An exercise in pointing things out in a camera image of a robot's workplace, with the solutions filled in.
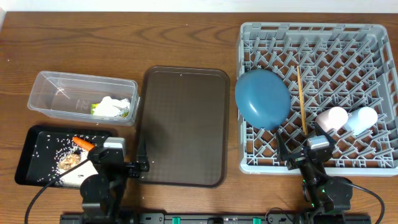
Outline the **yellow foil snack wrapper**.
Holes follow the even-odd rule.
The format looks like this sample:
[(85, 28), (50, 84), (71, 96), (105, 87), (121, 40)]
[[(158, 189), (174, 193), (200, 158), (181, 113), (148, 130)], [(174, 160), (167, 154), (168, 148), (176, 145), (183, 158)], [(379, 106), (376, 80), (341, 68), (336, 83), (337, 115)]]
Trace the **yellow foil snack wrapper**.
[(95, 110), (96, 110), (97, 106), (98, 106), (97, 103), (91, 104), (90, 114), (94, 114), (95, 113)]

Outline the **white paper napkin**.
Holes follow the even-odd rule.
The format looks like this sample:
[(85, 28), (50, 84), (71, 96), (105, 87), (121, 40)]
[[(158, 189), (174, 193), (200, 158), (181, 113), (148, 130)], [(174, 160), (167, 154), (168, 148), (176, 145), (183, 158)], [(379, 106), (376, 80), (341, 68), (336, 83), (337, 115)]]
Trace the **white paper napkin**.
[(106, 117), (126, 117), (130, 110), (130, 101), (125, 98), (122, 100), (113, 99), (105, 96), (95, 110), (93, 115)]

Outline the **light blue plastic cup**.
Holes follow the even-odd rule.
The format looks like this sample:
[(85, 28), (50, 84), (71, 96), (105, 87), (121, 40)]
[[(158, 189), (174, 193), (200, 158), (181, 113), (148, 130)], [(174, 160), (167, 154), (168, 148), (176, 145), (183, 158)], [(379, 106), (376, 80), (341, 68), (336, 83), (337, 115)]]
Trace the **light blue plastic cup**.
[(362, 107), (351, 113), (347, 122), (343, 126), (346, 131), (351, 131), (355, 136), (368, 130), (377, 122), (378, 115), (376, 110), (370, 107)]

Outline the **pink plastic cup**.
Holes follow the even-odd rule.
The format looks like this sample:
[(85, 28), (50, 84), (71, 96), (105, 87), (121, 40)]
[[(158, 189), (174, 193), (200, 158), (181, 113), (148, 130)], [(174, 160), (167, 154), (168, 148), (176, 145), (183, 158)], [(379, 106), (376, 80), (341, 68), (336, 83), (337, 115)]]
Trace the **pink plastic cup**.
[(324, 130), (329, 132), (331, 130), (338, 131), (342, 128), (348, 120), (348, 113), (342, 107), (332, 107), (322, 113), (316, 118), (315, 122)]

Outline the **orange carrot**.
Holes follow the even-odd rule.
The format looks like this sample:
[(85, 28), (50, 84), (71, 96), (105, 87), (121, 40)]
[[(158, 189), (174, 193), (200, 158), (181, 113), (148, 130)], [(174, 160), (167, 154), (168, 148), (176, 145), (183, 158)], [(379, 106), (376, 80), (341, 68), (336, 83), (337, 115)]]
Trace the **orange carrot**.
[(81, 139), (79, 137), (74, 136), (72, 138), (72, 140), (77, 146), (81, 147), (82, 149), (84, 149), (86, 151), (90, 151), (95, 148), (94, 144), (92, 144), (84, 139)]

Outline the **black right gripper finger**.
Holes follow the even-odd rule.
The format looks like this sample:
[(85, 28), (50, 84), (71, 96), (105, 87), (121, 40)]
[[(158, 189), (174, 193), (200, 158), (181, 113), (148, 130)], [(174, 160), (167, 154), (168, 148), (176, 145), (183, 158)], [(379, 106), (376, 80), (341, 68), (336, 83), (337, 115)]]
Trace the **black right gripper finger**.
[(281, 135), (276, 132), (275, 133), (277, 139), (277, 160), (278, 161), (287, 161), (289, 159), (289, 150), (287, 149), (285, 142), (283, 141)]
[(336, 141), (327, 132), (325, 132), (317, 122), (314, 123), (314, 127), (316, 133), (319, 136), (323, 135), (324, 137), (326, 137), (326, 139), (329, 142), (329, 146), (335, 146)]

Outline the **blue plate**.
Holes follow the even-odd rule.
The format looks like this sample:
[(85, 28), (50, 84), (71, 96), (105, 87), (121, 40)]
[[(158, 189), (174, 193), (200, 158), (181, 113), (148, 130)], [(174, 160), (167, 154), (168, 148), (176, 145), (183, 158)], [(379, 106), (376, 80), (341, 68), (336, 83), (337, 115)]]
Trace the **blue plate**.
[(277, 129), (288, 117), (290, 93), (282, 79), (269, 70), (243, 73), (235, 86), (236, 105), (253, 127)]

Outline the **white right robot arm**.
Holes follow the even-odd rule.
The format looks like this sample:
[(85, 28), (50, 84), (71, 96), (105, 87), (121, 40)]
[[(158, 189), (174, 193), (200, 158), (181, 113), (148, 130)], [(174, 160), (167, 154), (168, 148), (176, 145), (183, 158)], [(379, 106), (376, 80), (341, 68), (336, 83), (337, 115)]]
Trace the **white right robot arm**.
[(314, 124), (316, 135), (307, 139), (307, 145), (297, 152), (289, 152), (279, 133), (277, 160), (284, 162), (288, 170), (299, 169), (303, 177), (305, 198), (313, 208), (302, 216), (306, 223), (316, 223), (322, 215), (342, 216), (351, 208), (353, 190), (350, 180), (326, 174), (323, 163), (332, 158), (336, 141), (319, 124)]

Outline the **brown food scrap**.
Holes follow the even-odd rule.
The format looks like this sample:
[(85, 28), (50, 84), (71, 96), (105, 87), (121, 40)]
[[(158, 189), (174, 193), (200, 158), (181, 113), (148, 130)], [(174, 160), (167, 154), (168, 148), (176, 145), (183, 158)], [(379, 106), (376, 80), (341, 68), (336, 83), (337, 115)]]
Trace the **brown food scrap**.
[(79, 154), (72, 153), (65, 157), (58, 163), (58, 168), (61, 170), (70, 170), (81, 162), (81, 156)]

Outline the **wooden chopstick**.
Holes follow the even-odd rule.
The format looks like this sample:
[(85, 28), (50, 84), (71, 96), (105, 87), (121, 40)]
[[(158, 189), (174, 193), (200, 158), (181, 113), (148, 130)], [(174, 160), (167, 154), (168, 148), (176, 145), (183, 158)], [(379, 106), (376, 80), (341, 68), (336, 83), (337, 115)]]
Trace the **wooden chopstick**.
[(300, 114), (301, 114), (301, 120), (302, 120), (302, 130), (303, 130), (304, 136), (307, 136), (308, 131), (307, 131), (306, 117), (305, 117), (302, 80), (301, 80), (300, 67), (298, 65), (297, 65), (297, 85), (298, 85), (298, 95), (299, 95), (299, 101), (300, 101)]

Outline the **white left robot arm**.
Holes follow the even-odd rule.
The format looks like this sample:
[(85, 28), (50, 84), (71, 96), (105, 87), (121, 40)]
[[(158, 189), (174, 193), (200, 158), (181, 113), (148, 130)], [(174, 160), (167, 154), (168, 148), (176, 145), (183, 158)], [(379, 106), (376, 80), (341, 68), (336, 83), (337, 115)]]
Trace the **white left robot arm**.
[(139, 141), (135, 161), (126, 162), (125, 154), (123, 138), (107, 138), (89, 151), (88, 160), (97, 173), (80, 185), (85, 223), (129, 223), (134, 218), (122, 215), (120, 204), (127, 180), (138, 179), (149, 170), (145, 141)]

